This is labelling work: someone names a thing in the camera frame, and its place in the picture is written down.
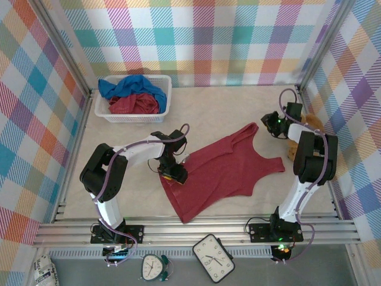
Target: alarm clock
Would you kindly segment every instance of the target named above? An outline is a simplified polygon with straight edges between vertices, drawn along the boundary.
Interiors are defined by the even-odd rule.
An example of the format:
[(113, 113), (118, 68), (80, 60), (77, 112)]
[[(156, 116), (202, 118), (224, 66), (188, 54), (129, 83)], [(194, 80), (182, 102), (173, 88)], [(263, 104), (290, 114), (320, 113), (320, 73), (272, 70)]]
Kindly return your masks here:
[(158, 257), (154, 254), (147, 254), (143, 257), (142, 278), (145, 281), (153, 281), (158, 278), (160, 281), (165, 281), (169, 277), (166, 271), (168, 262), (169, 259), (165, 255)]
[(214, 283), (221, 282), (233, 272), (233, 256), (223, 247), (221, 240), (213, 234), (207, 235), (193, 246), (193, 252)]

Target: metal rail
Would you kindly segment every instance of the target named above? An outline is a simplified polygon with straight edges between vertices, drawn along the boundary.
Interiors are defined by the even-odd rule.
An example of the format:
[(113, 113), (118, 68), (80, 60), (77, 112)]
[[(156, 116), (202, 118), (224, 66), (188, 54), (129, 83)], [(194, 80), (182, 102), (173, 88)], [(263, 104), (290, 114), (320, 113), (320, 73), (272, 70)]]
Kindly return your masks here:
[[(141, 246), (151, 247), (189, 247), (213, 233), (221, 238), (224, 245), (253, 245), (249, 235), (243, 230), (248, 216), (200, 217), (183, 224), (176, 217), (131, 217), (129, 225), (145, 225), (145, 235)], [(357, 244), (360, 243), (354, 222), (339, 220), (337, 216), (302, 217), (302, 221), (312, 223), (316, 229), (314, 244)], [(96, 219), (64, 220), (52, 224), (42, 224), (35, 239), (35, 247), (94, 247), (90, 244), (90, 227)], [(253, 219), (251, 223), (263, 223)], [(302, 226), (304, 242), (311, 239), (311, 229)], [(259, 243), (255, 245), (272, 245)]]

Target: gray floor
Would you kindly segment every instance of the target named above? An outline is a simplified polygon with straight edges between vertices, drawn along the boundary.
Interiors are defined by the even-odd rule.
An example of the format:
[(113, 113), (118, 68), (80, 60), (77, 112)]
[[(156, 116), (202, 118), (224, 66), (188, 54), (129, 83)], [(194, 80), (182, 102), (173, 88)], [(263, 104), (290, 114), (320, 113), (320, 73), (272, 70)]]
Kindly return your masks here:
[[(235, 259), (236, 269), (224, 285), (356, 285), (344, 245), (314, 245), (299, 259), (275, 265), (270, 259)], [(141, 259), (132, 259), (115, 268), (102, 260), (56, 259), (61, 286), (75, 285), (213, 285), (196, 259), (174, 259), (174, 274), (168, 281), (145, 282), (140, 279)]]

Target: yellow plush toy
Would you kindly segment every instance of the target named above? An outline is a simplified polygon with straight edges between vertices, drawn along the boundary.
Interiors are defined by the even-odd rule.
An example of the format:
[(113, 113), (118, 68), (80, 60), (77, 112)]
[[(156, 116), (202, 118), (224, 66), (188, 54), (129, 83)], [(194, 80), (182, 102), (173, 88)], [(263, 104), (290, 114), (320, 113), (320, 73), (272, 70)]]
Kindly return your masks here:
[[(319, 118), (317, 118), (313, 114), (308, 114), (304, 116), (302, 114), (302, 123), (307, 122), (309, 125), (316, 129), (320, 129), (322, 132), (324, 132), (324, 126)], [(294, 161), (296, 150), (298, 149), (298, 143), (296, 143), (293, 140), (288, 139), (288, 145), (290, 146), (290, 149), (288, 150), (288, 157), (291, 161)]]

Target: red tank top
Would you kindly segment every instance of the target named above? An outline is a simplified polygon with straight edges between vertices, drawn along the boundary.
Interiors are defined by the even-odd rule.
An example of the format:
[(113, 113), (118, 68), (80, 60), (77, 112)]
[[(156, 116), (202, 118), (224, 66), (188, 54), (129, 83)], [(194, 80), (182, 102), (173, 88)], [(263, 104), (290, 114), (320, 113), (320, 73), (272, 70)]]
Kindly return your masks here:
[(183, 223), (214, 202), (235, 195), (251, 196), (255, 183), (275, 172), (284, 172), (282, 159), (261, 157), (252, 146), (258, 126), (246, 125), (236, 133), (190, 154), (184, 164), (184, 185), (160, 176), (161, 184)]

